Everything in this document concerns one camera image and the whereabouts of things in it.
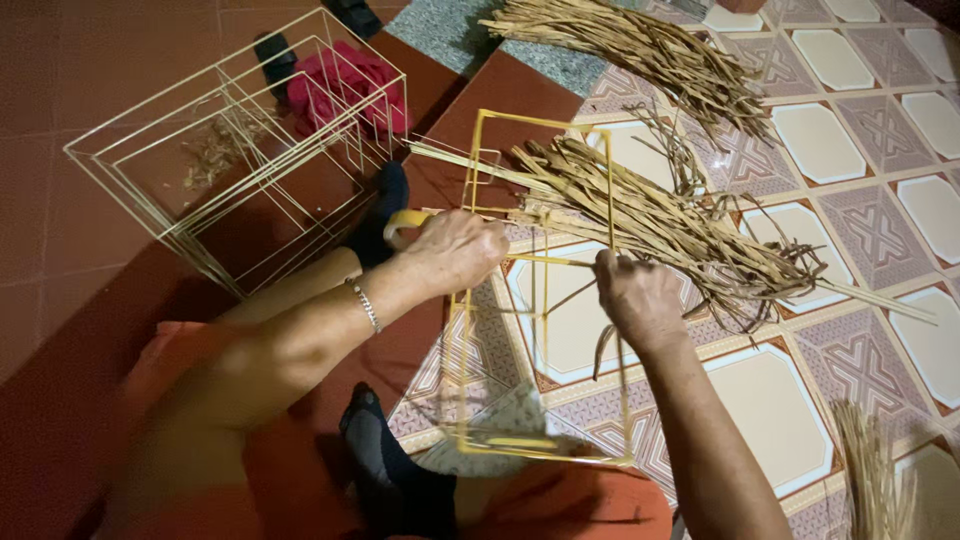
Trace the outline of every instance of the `right hand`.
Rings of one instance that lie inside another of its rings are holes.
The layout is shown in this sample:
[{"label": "right hand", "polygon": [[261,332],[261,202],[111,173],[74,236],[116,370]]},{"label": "right hand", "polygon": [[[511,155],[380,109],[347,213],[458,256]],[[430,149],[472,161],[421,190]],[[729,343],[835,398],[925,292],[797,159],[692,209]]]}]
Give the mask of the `right hand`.
[{"label": "right hand", "polygon": [[666,267],[603,250],[593,273],[600,306],[639,354],[654,356],[686,339],[680,281]]},{"label": "right hand", "polygon": [[455,209],[430,217],[398,256],[417,266],[429,295],[440,296],[479,285],[509,249],[502,223]]}]

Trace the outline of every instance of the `person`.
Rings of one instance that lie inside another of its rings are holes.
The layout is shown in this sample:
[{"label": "person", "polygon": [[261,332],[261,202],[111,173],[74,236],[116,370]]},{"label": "person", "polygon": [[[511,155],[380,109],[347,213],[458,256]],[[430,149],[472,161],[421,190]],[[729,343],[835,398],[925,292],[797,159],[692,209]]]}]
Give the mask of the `person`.
[{"label": "person", "polygon": [[[409,309],[474,287],[507,253],[502,224],[452,210],[428,220],[408,249],[393,254],[381,232],[389,215],[406,207],[406,182],[395,163],[377,181],[380,199],[345,246],[214,324],[160,325],[123,387],[118,432],[134,442],[110,488],[98,538],[261,537],[246,488],[247,434]],[[690,535],[792,538],[770,484],[700,365],[672,274],[609,250],[597,255],[593,270],[601,306],[650,381]],[[357,465],[366,525],[338,525],[345,511],[337,495],[310,510],[311,537],[670,534],[665,497],[635,470],[535,461],[504,479],[426,471],[400,448],[363,383],[340,431]]]}]

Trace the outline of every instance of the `red tile floor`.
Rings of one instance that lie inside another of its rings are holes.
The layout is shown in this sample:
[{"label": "red tile floor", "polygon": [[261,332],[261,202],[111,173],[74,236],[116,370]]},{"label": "red tile floor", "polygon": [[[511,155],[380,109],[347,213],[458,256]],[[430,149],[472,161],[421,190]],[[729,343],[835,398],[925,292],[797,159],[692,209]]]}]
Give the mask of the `red tile floor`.
[{"label": "red tile floor", "polygon": [[[408,0],[371,0],[386,23]],[[0,382],[150,240],[62,146],[317,0],[0,2]]]}]

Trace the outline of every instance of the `tiled floor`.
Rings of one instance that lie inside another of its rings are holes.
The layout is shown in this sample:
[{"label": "tiled floor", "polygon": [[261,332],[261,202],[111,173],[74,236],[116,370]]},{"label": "tiled floor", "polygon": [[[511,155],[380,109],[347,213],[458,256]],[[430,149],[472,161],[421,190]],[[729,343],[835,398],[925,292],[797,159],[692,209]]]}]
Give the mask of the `tiled floor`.
[{"label": "tiled floor", "polygon": [[[373,0],[384,22],[408,0]],[[316,0],[0,4],[0,381],[150,240],[61,147]]]},{"label": "tiled floor", "polygon": [[[842,464],[819,404],[849,398],[890,429],[898,470],[918,475],[921,517],[913,536],[952,537],[956,516],[944,497],[960,492],[956,38],[900,0],[772,0],[759,17],[714,14],[706,25],[659,4],[651,10],[690,30],[709,31],[722,49],[762,71],[758,83],[770,95],[765,106],[782,147],[722,126],[719,139],[731,151],[719,153],[695,122],[679,116],[679,129],[708,171],[711,189],[761,197],[787,234],[824,246],[821,258],[829,263],[831,279],[881,291],[939,317],[939,326],[929,326],[816,291],[781,303],[781,322],[756,334],[756,348],[706,315],[689,320],[705,368],[774,486],[795,536],[829,538],[843,525]],[[615,160],[669,184],[657,161],[642,156],[646,147],[631,139],[646,134],[622,107],[640,102],[656,102],[670,121],[676,118],[662,94],[609,66],[578,118],[614,130]],[[762,238],[775,234],[757,210],[732,216],[732,226],[745,230],[746,223]],[[542,253],[542,238],[532,243],[525,231],[511,234],[515,250]],[[550,246],[551,255],[576,258],[589,258],[597,249],[562,235],[551,236]],[[476,289],[476,302],[513,309],[536,298],[539,305],[542,288],[535,293],[520,281],[529,279],[529,270],[524,263],[505,266]],[[551,270],[550,296],[559,300],[590,279],[576,268]],[[695,305],[696,292],[685,285],[682,300]],[[485,313],[477,313],[470,341],[462,323],[447,329],[452,357],[468,348],[471,422],[504,425],[511,417],[504,409],[520,408],[510,388],[529,381],[550,432],[622,453],[615,370],[603,367],[598,382],[588,377],[603,315],[587,300],[561,307],[551,315],[557,326],[551,327],[545,352],[541,328],[522,315]],[[442,348],[438,342],[391,416],[394,433],[409,452],[434,448],[419,456],[439,470],[482,475],[515,466],[490,463],[485,471],[443,444],[434,446],[443,434],[433,411],[453,414],[439,403],[450,385],[441,376]],[[659,415],[642,368],[631,363],[630,444],[636,466],[674,501]]]}]

